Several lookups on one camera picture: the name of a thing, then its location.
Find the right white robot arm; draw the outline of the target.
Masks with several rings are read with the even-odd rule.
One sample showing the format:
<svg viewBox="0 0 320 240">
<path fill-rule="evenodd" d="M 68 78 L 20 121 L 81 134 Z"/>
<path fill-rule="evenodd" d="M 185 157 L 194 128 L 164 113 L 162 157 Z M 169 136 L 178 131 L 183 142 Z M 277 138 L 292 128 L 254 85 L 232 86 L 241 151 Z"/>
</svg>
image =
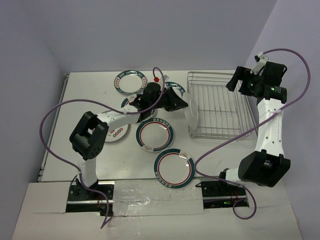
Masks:
<svg viewBox="0 0 320 240">
<path fill-rule="evenodd" d="M 245 182 L 272 188 L 291 166 L 282 145 L 280 110 L 287 102 L 287 89 L 280 86 L 287 67 L 269 61 L 266 56 L 257 56 L 256 62 L 252 69 L 237 67 L 226 85 L 229 91 L 234 91 L 241 81 L 239 93 L 256 98 L 260 126 L 254 151 L 241 160 L 238 168 L 221 172 L 224 179 L 217 183 L 217 190 L 224 196 L 234 191 L 235 184 Z"/>
</svg>

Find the orange sunburst pattern plate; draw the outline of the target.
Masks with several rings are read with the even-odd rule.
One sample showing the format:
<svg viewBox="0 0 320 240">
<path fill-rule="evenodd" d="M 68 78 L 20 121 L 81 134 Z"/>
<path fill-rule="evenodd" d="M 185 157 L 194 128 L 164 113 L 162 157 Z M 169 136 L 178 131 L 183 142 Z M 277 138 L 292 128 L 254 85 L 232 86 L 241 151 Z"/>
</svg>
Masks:
<svg viewBox="0 0 320 240">
<path fill-rule="evenodd" d="M 184 115 L 190 130 L 195 131 L 198 126 L 199 114 L 198 105 L 193 99 L 189 100 L 188 107 L 184 109 Z"/>
</svg>

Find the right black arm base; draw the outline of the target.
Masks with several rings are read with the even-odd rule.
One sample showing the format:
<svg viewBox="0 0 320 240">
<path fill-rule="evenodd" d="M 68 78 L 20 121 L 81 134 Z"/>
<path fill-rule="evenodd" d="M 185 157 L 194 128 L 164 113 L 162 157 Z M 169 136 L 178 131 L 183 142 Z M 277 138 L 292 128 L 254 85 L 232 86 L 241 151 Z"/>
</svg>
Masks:
<svg viewBox="0 0 320 240">
<path fill-rule="evenodd" d="M 238 186 L 205 177 L 196 177 L 200 183 L 195 185 L 201 189 L 203 208 L 220 209 L 236 207 L 249 207 L 247 193 Z"/>
</svg>

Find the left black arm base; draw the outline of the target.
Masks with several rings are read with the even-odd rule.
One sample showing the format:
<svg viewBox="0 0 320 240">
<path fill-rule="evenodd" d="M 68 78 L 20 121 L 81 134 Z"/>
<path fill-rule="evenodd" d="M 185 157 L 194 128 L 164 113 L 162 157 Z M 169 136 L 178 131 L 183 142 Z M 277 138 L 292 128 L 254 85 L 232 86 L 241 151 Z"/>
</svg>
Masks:
<svg viewBox="0 0 320 240">
<path fill-rule="evenodd" d="M 109 202 L 108 217 L 113 215 L 114 181 L 96 182 L 91 188 L 103 192 Z M 73 181 L 69 186 L 66 203 L 67 213 L 98 213 L 104 217 L 107 213 L 107 201 L 100 193 L 88 191 L 80 182 Z"/>
</svg>

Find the grey rim red character plate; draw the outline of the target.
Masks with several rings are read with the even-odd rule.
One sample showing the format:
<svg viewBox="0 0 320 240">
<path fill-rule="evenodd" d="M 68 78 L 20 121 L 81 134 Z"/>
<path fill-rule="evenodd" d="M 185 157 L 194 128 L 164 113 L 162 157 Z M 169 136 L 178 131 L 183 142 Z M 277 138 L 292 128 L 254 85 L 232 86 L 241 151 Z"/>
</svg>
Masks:
<svg viewBox="0 0 320 240">
<path fill-rule="evenodd" d="M 114 119 L 123 118 L 125 116 L 124 114 L 113 113 L 111 110 L 104 111 L 100 114 L 103 119 L 108 118 L 110 115 L 112 115 Z M 106 136 L 105 143 L 113 144 L 120 141 L 126 136 L 126 134 L 129 132 L 129 129 L 130 125 L 126 124 L 111 130 Z"/>
</svg>

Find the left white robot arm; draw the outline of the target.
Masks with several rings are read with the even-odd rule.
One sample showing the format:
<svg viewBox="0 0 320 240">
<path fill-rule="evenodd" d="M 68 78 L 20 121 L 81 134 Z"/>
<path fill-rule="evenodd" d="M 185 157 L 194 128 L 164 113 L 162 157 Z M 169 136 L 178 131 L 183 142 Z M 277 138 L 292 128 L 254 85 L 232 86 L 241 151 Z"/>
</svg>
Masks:
<svg viewBox="0 0 320 240">
<path fill-rule="evenodd" d="M 80 194 L 90 200 L 98 193 L 96 158 L 109 132 L 144 121 L 153 109 L 165 109 L 167 112 L 185 109 L 189 107 L 190 100 L 191 95 L 187 92 L 179 95 L 172 87 L 161 90 L 158 83 L 152 82 L 142 94 L 137 94 L 131 103 L 119 110 L 101 114 L 85 112 L 69 137 L 72 149 L 82 157 L 78 163 Z"/>
</svg>

